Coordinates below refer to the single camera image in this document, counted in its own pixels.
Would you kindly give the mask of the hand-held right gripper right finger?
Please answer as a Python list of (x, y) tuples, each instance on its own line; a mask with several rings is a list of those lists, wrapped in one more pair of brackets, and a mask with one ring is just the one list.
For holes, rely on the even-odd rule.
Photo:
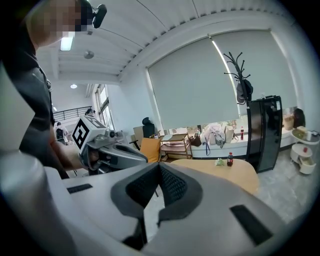
[[(153, 239), (143, 247), (147, 256), (270, 256), (297, 230), (300, 219), (285, 223), (260, 199), (238, 185), (210, 174), (170, 164), (197, 180), (203, 196), (186, 218), (163, 221)], [(257, 244), (249, 236), (232, 208), (244, 206), (266, 228), (271, 237)]]

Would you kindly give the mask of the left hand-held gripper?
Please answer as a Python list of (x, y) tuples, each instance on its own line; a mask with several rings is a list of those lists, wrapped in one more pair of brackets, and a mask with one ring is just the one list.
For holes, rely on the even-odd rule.
[(107, 128), (93, 116), (79, 117), (71, 135), (79, 158), (90, 175), (99, 174), (100, 163), (91, 159), (99, 150), (99, 160), (103, 165), (114, 169), (127, 169), (148, 162), (148, 158), (139, 150), (125, 144), (122, 131)]

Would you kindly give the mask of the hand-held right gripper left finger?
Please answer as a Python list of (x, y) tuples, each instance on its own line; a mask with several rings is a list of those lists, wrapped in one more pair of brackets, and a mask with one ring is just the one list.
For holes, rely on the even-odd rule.
[(126, 191), (139, 178), (157, 177), (157, 163), (109, 174), (61, 179), (45, 168), (47, 186), (60, 222), (71, 236), (75, 256), (159, 256), (146, 240), (144, 208)]

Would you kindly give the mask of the person's left hand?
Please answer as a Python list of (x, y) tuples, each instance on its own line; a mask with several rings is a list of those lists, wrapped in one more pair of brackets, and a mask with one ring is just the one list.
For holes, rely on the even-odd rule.
[(88, 152), (89, 163), (93, 167), (99, 160), (99, 151), (96, 149), (90, 149)]

